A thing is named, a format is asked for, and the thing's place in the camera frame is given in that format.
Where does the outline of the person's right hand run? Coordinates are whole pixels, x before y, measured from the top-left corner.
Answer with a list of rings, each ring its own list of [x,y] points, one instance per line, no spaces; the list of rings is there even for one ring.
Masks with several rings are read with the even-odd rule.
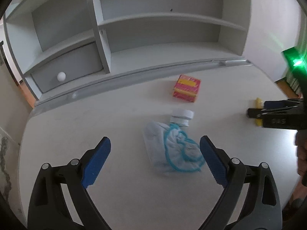
[[[307,169],[306,162],[306,140],[307,133],[306,130],[299,130],[295,135],[295,146],[297,147],[297,164],[298,164],[298,174],[304,176]]]

